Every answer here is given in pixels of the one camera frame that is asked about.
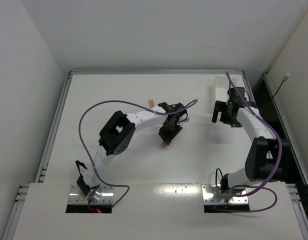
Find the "wood block four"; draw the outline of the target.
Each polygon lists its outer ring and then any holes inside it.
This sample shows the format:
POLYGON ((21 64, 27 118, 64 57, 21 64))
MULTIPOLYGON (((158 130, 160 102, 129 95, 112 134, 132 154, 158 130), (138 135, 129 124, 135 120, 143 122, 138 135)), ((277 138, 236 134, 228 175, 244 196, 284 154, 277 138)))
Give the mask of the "wood block four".
POLYGON ((167 144, 165 141, 161 144, 161 147, 162 147, 163 149, 165 149, 167 146, 168 146, 168 144, 167 144))

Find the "white plastic box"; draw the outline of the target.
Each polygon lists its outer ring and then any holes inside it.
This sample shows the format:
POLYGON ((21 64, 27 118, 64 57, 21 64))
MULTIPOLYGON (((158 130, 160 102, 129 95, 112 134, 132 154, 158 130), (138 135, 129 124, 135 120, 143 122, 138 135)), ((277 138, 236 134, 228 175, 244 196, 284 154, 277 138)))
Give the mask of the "white plastic box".
POLYGON ((210 113, 213 114, 216 101, 226 102, 230 82, 225 75, 217 75, 211 86, 210 113))

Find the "wood block three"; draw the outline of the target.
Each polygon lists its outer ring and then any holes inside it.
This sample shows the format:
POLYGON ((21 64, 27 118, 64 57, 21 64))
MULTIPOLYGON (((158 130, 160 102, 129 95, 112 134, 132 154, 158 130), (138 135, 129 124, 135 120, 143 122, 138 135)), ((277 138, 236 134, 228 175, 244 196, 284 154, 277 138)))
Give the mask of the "wood block three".
POLYGON ((150 99, 150 100, 148 101, 148 105, 149 105, 149 108, 150 108, 150 109, 154 108, 154 107, 155 107, 154 100, 153 100, 153 99, 150 99))

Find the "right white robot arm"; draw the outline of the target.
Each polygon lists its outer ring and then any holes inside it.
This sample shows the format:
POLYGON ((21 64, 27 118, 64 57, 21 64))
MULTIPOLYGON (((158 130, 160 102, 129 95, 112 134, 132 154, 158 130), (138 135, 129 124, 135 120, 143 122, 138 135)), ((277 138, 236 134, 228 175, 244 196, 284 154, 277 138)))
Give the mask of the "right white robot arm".
POLYGON ((274 171, 270 181, 285 181, 288 177, 291 143, 275 133, 259 115, 253 101, 244 97, 245 89, 231 87, 227 91, 226 102, 217 100, 214 105, 212 123, 220 122, 232 128, 243 128, 251 147, 244 167, 221 177, 220 191, 228 193, 231 188, 244 189, 245 186, 264 182, 274 171))

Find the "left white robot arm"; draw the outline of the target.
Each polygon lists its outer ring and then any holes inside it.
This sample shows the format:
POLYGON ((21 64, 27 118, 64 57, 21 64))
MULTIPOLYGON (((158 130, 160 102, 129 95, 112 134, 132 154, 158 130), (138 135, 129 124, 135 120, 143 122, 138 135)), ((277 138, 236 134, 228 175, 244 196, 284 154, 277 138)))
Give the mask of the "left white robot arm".
POLYGON ((183 129, 182 118, 187 118, 187 107, 182 103, 169 105, 166 102, 134 113, 116 111, 99 132, 98 148, 94 156, 88 153, 91 167, 76 161, 78 168, 85 169, 76 181, 82 194, 87 197, 104 181, 100 180, 112 160, 122 154, 129 146, 133 135, 140 130, 160 125, 158 135, 163 143, 171 144, 172 140, 183 129))

